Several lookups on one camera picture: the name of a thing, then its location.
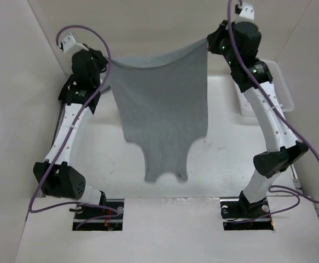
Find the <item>grey tank top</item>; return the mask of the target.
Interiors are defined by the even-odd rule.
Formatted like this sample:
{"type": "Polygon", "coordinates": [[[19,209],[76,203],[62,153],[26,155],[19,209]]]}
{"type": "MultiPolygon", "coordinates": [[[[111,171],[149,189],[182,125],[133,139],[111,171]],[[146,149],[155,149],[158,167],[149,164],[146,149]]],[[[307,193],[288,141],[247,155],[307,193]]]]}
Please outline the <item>grey tank top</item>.
{"type": "Polygon", "coordinates": [[[207,135],[207,40],[147,58],[113,59],[108,83],[124,139],[142,150],[146,182],[188,180],[192,144],[207,135]]]}

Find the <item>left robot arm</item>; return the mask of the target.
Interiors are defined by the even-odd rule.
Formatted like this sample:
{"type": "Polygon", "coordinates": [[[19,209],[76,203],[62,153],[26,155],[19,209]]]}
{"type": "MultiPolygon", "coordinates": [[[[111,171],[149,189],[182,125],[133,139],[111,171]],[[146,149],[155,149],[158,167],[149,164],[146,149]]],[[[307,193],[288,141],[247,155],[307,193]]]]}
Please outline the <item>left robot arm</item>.
{"type": "Polygon", "coordinates": [[[33,167],[44,195],[89,204],[88,212],[97,219],[107,212],[105,194],[87,185],[72,162],[99,102],[101,74],[106,72],[107,64],[101,51],[87,46],[72,55],[72,74],[58,98],[64,106],[62,123],[44,161],[33,167]]]}

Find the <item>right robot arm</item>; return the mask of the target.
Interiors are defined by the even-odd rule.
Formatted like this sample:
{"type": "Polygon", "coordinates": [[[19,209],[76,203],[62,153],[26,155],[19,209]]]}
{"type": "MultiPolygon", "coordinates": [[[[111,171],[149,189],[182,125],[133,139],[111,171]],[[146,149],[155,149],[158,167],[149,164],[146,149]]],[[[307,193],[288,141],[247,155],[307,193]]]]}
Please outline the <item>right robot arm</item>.
{"type": "Polygon", "coordinates": [[[257,58],[261,33],[252,22],[220,23],[207,36],[208,51],[222,55],[231,69],[231,76],[252,106],[266,143],[266,151],[253,158],[255,171],[240,193],[234,208],[243,216],[252,216],[266,198],[275,179],[308,151],[283,123],[273,77],[267,64],[257,58]]]}

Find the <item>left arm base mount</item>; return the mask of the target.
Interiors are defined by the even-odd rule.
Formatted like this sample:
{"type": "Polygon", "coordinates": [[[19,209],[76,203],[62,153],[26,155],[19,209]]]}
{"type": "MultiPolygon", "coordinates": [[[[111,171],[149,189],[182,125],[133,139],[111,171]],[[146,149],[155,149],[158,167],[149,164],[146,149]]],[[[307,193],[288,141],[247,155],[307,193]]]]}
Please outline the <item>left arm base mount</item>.
{"type": "Polygon", "coordinates": [[[109,209],[97,209],[78,205],[71,208],[74,213],[73,231],[122,231],[124,216],[124,199],[108,199],[105,206],[118,210],[116,213],[109,209]]]}

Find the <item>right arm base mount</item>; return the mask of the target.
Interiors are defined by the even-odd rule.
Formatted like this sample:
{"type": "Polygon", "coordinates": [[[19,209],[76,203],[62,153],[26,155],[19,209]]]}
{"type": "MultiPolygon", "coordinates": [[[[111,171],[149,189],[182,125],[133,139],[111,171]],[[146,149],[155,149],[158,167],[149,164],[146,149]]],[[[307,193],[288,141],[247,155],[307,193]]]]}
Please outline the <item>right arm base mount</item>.
{"type": "Polygon", "coordinates": [[[225,231],[249,231],[249,230],[274,230],[267,199],[263,199],[254,207],[243,210],[239,206],[239,200],[221,199],[221,216],[225,231]]]}

